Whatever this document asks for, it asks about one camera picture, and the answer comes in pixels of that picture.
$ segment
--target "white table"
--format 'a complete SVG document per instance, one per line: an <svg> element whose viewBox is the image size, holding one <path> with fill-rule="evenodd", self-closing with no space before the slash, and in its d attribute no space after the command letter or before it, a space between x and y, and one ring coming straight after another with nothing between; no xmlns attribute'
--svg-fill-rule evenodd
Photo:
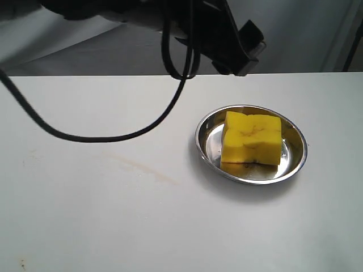
<svg viewBox="0 0 363 272"><path fill-rule="evenodd" d="M104 136L152 122L178 84L14 80L55 127ZM309 155L295 178L248 186L203 165L195 128L230 104L297 124ZM362 271L362 104L363 73L198 76L154 131L80 144L43 132L0 86L0 271Z"/></svg>

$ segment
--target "metal bowl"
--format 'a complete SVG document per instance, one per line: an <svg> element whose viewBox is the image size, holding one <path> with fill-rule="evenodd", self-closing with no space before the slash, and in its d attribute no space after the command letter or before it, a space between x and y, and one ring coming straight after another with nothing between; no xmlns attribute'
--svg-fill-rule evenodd
<svg viewBox="0 0 363 272"><path fill-rule="evenodd" d="M281 118L282 152L278 166L258 163L221 163L222 131L226 112L264 114ZM245 184L271 184L295 175L307 158L307 144L300 130L286 117L269 109L251 105L232 105L216 109L199 123L195 141L203 161L217 173Z"/></svg>

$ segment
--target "yellow sponge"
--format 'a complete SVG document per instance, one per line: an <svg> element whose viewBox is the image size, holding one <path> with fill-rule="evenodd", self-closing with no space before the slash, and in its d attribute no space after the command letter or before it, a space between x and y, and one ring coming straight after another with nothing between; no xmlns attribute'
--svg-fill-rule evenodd
<svg viewBox="0 0 363 272"><path fill-rule="evenodd" d="M279 165L281 142L280 118L227 112L221 162Z"/></svg>

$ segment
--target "bowl rim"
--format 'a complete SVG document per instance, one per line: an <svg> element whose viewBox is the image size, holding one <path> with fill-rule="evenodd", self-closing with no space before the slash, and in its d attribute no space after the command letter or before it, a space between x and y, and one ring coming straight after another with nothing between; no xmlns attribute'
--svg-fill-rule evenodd
<svg viewBox="0 0 363 272"><path fill-rule="evenodd" d="M211 117L212 115L220 112L220 111L224 111L226 109L230 109L230 108L246 108L246 107L249 107L249 108L256 108L256 109L262 109L262 110L265 110L265 111L268 111L268 112L271 112L273 114L275 114L276 116L279 116L280 118L284 119L286 122L288 122L290 125L292 125L292 127L294 127L297 131L297 133L299 134L300 138L301 138L301 141L302 141L302 145L303 145L303 153L302 153L302 157L298 163L298 165L289 173L281 176L281 177L278 177L278 178L274 178L274 179L271 179L271 180L247 180L245 178L240 178L240 177L236 177L236 176L233 176L231 174L228 174L226 172L224 172L223 170L219 169L218 167L216 167L214 164L212 164L210 162L210 160L207 158L207 156L204 154L201 146L200 146L200 143L199 143L199 132L200 132L200 129L201 127L203 126L204 122L209 118ZM306 162L306 159L307 159L307 143L306 143L306 140L305 140L305 137L304 135L302 134L302 132L300 131L300 129L293 123L291 122L291 120L289 120L288 118L286 118L285 116L279 114L278 112L275 112L274 110L270 110L268 108L264 108L264 107L260 107L260 106L255 106L255 105L248 105L248 104L237 104L237 105L229 105L229 106L224 106L222 108L218 108L218 109L215 109L213 110L212 112L208 113L198 124L197 126L197 129L195 131L195 143L196 143L196 146L197 146L197 149L198 149L198 152L199 154L201 155L203 161L208 165L210 166L213 170L215 170L217 173L219 173L220 175L230 179L230 180L233 180L233 181L236 181L236 182L239 182L239 183L243 183L243 184L250 184L250 185L266 185L266 184L274 184L274 183L277 183L277 182L280 182L280 181L283 181L283 180L287 180L288 178L294 176L297 172L299 172L301 170L301 168L304 166L305 162Z"/></svg>

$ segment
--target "stainless steel dish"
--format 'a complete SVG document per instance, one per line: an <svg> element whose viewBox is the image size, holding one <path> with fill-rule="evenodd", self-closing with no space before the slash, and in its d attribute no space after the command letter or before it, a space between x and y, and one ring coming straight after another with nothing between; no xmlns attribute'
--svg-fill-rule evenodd
<svg viewBox="0 0 363 272"><path fill-rule="evenodd" d="M257 163L221 164L222 131L227 111L277 116L282 122L282 153L278 166ZM199 123L195 141L203 160L217 173L246 184L271 184L295 175L307 158L307 144L300 130L286 117L269 109L251 105L232 105L216 109Z"/></svg>

